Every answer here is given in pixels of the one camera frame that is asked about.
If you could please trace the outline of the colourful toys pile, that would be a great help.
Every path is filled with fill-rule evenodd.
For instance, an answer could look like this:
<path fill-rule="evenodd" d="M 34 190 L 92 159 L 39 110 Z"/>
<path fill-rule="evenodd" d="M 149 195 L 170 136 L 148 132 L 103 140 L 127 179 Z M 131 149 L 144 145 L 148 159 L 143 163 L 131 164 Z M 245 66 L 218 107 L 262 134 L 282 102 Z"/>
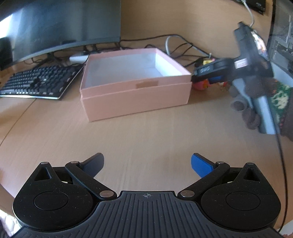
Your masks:
<path fill-rule="evenodd" d="M 195 62 L 191 82 L 195 90 L 205 90 L 212 84 L 224 83 L 231 71 L 231 59 L 199 59 Z"/>

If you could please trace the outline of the pink cardboard box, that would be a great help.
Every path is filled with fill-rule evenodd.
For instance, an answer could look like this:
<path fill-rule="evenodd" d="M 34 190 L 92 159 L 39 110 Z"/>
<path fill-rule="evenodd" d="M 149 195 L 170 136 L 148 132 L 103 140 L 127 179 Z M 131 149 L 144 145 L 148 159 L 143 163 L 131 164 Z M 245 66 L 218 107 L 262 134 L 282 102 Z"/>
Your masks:
<path fill-rule="evenodd" d="M 90 122 L 185 105 L 191 74 L 157 48 L 90 55 L 80 85 Z"/>

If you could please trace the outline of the black keyboard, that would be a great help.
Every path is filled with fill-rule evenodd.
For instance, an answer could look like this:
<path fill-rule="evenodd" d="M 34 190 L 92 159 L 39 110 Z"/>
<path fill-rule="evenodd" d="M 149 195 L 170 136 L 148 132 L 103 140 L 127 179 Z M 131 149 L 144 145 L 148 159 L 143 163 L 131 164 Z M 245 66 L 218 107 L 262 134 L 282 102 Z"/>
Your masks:
<path fill-rule="evenodd" d="M 83 68 L 53 65 L 18 72 L 1 87 L 1 97 L 59 100 Z"/>

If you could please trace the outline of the computer case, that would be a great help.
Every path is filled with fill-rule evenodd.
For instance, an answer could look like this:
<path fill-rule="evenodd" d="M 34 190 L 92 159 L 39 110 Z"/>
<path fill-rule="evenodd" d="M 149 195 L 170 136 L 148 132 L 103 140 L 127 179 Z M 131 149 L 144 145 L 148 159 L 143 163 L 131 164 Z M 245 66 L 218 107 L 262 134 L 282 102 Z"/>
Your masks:
<path fill-rule="evenodd" d="M 292 1 L 273 1 L 267 48 L 275 79 L 292 87 Z"/>

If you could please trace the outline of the black computer monitor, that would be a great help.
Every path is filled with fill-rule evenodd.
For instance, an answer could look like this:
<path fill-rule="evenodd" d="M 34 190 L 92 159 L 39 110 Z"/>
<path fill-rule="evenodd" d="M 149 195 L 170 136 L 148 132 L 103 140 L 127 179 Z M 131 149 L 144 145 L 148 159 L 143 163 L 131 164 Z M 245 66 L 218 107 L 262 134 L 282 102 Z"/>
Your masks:
<path fill-rule="evenodd" d="M 1 1 L 1 69 L 121 38 L 121 1 Z"/>

